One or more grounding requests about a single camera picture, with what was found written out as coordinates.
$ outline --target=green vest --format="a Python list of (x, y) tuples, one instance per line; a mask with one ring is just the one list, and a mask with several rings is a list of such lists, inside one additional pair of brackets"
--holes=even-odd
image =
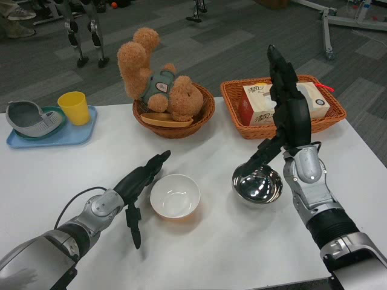
[(155, 94), (162, 94), (169, 100), (169, 91), (174, 85), (175, 75), (170, 71), (161, 71), (159, 74), (153, 74), (148, 79), (146, 91), (141, 95), (144, 103), (148, 103), (149, 99)]

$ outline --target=wicker basket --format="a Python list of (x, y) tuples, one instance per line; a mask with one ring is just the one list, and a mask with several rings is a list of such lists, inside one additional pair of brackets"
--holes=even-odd
[[(298, 76), (300, 82), (320, 83), (312, 76)], [(255, 83), (272, 83), (269, 77), (261, 79), (232, 80), (221, 84), (222, 95), (229, 109), (232, 120), (245, 139), (273, 138), (275, 136), (275, 125), (244, 126), (239, 116), (238, 106), (242, 94), (242, 87), (254, 85)], [(346, 117), (346, 111), (333, 95), (325, 88), (318, 87), (321, 94), (331, 106), (324, 118), (312, 120), (312, 133), (323, 131)]]
[(204, 104), (203, 104), (203, 107), (201, 108), (200, 113), (197, 116), (194, 116), (193, 123), (190, 126), (183, 127), (183, 128), (166, 128), (166, 127), (153, 126), (145, 123), (141, 119), (141, 114), (148, 113), (151, 111), (142, 101), (134, 101), (133, 103), (134, 117), (141, 125), (143, 125), (144, 127), (153, 131), (155, 134), (164, 138), (180, 139), (180, 138), (185, 138), (185, 137), (188, 137), (189, 135), (192, 135), (197, 130), (199, 130), (204, 124), (206, 124), (208, 120), (211, 119), (213, 113), (215, 112), (215, 100), (213, 99), (212, 94), (204, 87), (196, 83), (194, 83), (194, 85), (202, 93)]

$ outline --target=stainless steel bowl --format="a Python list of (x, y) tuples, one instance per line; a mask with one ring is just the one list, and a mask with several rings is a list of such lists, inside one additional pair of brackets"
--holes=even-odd
[(269, 204), (280, 197), (282, 179), (277, 171), (268, 165), (263, 165), (242, 177), (242, 166), (243, 164), (235, 169), (232, 176), (232, 187), (240, 197), (252, 205)]

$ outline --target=brown teddy bear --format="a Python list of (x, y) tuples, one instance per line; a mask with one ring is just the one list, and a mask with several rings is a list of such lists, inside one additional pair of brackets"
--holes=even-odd
[(118, 51), (118, 63), (125, 91), (155, 112), (168, 111), (175, 121), (188, 121), (203, 106), (203, 95), (187, 76), (175, 79), (176, 68), (167, 63), (160, 73), (150, 69), (151, 55), (160, 43), (158, 33), (150, 28), (136, 31), (133, 42)]

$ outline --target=gray carpet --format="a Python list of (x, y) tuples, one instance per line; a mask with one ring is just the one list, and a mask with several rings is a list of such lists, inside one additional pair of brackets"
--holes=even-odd
[[(346, 0), (315, 2), (339, 8), (340, 16), (356, 13)], [(269, 10), (253, 0), (211, 0), (203, 22), (195, 24), (185, 20), (192, 5), (191, 0), (136, 0), (129, 7), (100, 14), (105, 54), (111, 59), (104, 69), (97, 67), (86, 16), (77, 19), (83, 51), (90, 57), (81, 69), (76, 68), (63, 22), (37, 27), (37, 35), (28, 39), (0, 40), (0, 112), (10, 100), (52, 106), (68, 91), (84, 92), (94, 106), (131, 102), (123, 90), (116, 53), (136, 29), (147, 26), (162, 38), (152, 66), (173, 62), (181, 74), (218, 97), (223, 81), (267, 77), (266, 49), (275, 44), (298, 73), (312, 74), (336, 90), (348, 121), (387, 164), (387, 33), (361, 31), (359, 35), (350, 28), (331, 26), (336, 58), (329, 62), (322, 51), (315, 10), (297, 4)], [(373, 15), (383, 20), (387, 10), (373, 6), (369, 17)], [(312, 289), (321, 284), (324, 281), (274, 289)]]

